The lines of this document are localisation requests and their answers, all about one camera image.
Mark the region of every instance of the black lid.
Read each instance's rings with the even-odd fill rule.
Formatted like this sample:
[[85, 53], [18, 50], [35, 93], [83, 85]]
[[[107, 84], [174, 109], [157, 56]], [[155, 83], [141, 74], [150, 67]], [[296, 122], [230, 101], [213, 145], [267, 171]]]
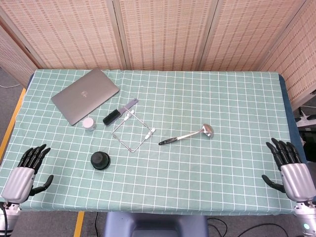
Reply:
[[96, 169], [105, 169], [110, 165], [110, 157], [105, 152], [95, 152], [91, 156], [91, 163]]

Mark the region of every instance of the robotic hand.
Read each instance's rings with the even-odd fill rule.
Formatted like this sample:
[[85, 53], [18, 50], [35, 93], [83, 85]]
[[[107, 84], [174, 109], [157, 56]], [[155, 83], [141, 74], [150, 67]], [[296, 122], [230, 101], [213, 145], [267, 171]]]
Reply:
[[272, 182], [266, 175], [262, 175], [262, 178], [271, 188], [285, 193], [289, 199], [297, 203], [294, 211], [303, 228], [304, 236], [316, 237], [316, 203], [313, 203], [316, 189], [311, 174], [306, 164], [302, 163], [295, 146], [274, 138], [271, 140], [275, 147], [269, 142], [267, 146], [281, 172], [283, 185]]
[[45, 191], [53, 181], [54, 176], [50, 175], [43, 186], [33, 188], [35, 175], [45, 155], [50, 151], [50, 148], [45, 147], [46, 144], [28, 149], [22, 155], [18, 167], [11, 172], [1, 194], [5, 202], [0, 202], [0, 236], [11, 236], [21, 213], [19, 205], [29, 196]]

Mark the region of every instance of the floor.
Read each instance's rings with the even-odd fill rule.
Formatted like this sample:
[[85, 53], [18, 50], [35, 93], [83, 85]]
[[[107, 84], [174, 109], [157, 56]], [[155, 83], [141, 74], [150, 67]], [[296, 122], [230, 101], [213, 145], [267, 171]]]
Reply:
[[[17, 84], [11, 77], [9, 77], [0, 68], [0, 85], [10, 86]], [[17, 100], [20, 96], [22, 87], [17, 86], [13, 88], [1, 88], [0, 87], [0, 101], [5, 101], [5, 103], [0, 103], [0, 141], [4, 136], [7, 129], [9, 121], [11, 119], [12, 113], [15, 109]], [[306, 114], [316, 113], [316, 110], [304, 110]], [[12, 237], [71, 237], [74, 236], [77, 212], [68, 211], [53, 211], [53, 212], [29, 212], [22, 211], [21, 216], [17, 222], [14, 229]], [[81, 236], [82, 237], [95, 237], [96, 231], [94, 228], [94, 222], [96, 218], [96, 212], [85, 212]], [[246, 229], [253, 227], [262, 223], [275, 223], [279, 224], [286, 229], [290, 237], [296, 237], [301, 235], [301, 229], [296, 221], [294, 215], [278, 215], [278, 216], [216, 216], [217, 218], [225, 221], [228, 226], [228, 232], [226, 237], [237, 237]], [[99, 236], [103, 236], [103, 228], [106, 221], [106, 213], [100, 213], [97, 221], [97, 228]], [[209, 223], [215, 225], [221, 235], [225, 232], [225, 226], [216, 221], [212, 220]], [[218, 237], [219, 234], [216, 230], [209, 226], [209, 236]], [[282, 232], [282, 229], [275, 226], [262, 226], [248, 231], [243, 235], [243, 237], [269, 237], [269, 236], [286, 236]]]

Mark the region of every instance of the laptop lid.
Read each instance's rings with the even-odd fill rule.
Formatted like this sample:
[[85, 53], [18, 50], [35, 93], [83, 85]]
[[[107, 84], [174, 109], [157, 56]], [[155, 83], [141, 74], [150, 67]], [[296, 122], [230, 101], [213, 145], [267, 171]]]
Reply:
[[119, 88], [100, 69], [93, 69], [51, 100], [67, 121], [75, 125], [118, 92]]

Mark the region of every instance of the woven panel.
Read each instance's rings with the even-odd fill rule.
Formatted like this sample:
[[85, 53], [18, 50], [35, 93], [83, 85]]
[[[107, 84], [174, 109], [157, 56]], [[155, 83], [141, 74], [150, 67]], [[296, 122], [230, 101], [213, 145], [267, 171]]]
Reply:
[[21, 57], [22, 52], [17, 51], [12, 45], [13, 43], [9, 42], [2, 33], [0, 34], [0, 67], [26, 87], [30, 76], [37, 67], [32, 62], [26, 62]]
[[49, 68], [122, 68], [105, 1], [1, 1]]
[[300, 0], [224, 0], [202, 70], [254, 70], [301, 4]]
[[309, 1], [262, 70], [283, 75], [292, 104], [316, 89], [316, 2]]
[[119, 2], [132, 69], [195, 69], [211, 0]]

